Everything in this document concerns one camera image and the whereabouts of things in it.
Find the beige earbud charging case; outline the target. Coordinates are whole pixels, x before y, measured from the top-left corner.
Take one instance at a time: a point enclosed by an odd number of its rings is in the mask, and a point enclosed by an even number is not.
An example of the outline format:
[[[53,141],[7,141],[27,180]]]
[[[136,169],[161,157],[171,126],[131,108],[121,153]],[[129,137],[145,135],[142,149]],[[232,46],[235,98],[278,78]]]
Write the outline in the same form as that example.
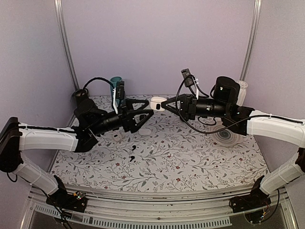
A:
[[[150,99],[150,108],[154,111],[164,112],[165,109],[162,108],[161,103],[165,102],[167,99],[160,96],[153,96]]]

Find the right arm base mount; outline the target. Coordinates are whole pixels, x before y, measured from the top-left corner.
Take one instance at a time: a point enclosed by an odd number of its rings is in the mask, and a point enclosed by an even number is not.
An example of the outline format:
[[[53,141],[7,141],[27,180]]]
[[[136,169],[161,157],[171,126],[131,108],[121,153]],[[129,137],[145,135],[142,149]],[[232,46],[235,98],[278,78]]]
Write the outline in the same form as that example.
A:
[[[242,196],[235,196],[229,200],[229,207],[233,210],[233,213],[252,210],[268,206],[271,204],[269,195],[265,193],[250,193]]]

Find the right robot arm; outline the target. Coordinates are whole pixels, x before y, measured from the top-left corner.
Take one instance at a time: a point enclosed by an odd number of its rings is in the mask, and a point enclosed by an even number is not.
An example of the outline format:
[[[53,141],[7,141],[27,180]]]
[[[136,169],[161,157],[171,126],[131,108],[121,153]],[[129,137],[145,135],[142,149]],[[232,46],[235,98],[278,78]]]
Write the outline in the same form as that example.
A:
[[[210,95],[176,94],[162,102],[161,107],[180,116],[184,122],[196,116],[217,117],[225,128],[236,134],[266,136],[299,147],[290,160],[255,182],[246,203],[256,208],[273,191],[305,174],[305,122],[238,106],[239,91],[236,81],[219,76]]]

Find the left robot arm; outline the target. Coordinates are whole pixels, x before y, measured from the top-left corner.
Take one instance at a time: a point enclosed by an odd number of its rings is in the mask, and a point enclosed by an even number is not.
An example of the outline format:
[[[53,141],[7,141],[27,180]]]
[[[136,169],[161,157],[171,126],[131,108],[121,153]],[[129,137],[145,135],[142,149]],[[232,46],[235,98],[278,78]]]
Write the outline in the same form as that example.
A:
[[[0,170],[20,176],[43,190],[60,207],[67,207],[75,194],[68,194],[58,177],[46,173],[21,152],[32,149],[88,152],[98,143],[97,137],[109,131],[122,127],[125,132],[137,132],[154,114],[147,109],[148,104],[147,100],[126,99],[108,113],[86,98],[74,111],[79,125],[66,128],[31,126],[11,117],[0,133]]]

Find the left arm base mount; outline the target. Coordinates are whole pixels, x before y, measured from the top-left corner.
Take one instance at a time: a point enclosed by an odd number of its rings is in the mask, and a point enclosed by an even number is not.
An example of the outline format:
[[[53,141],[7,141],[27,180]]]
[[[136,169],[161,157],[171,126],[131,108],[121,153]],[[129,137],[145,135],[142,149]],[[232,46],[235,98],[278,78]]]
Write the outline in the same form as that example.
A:
[[[46,203],[58,208],[84,213],[88,199],[79,195],[68,194],[66,191],[58,190],[48,195]]]

